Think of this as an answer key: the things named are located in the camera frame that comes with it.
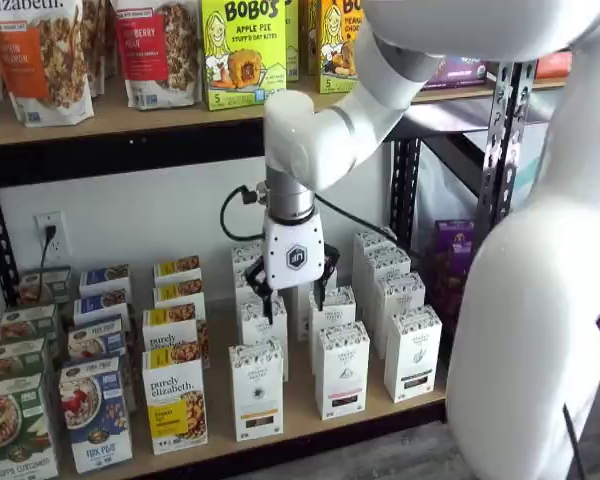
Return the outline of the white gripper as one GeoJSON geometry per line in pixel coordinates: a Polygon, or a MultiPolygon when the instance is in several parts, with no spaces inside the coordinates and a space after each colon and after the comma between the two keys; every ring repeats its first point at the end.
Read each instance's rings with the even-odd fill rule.
{"type": "Polygon", "coordinates": [[[266,216],[264,234],[263,257],[246,268],[244,278],[261,300],[269,324],[273,324],[273,290],[314,281],[314,300],[322,311],[327,284],[336,270],[340,252],[332,245],[324,245],[320,213],[314,211],[303,222],[293,225],[266,216]]]}

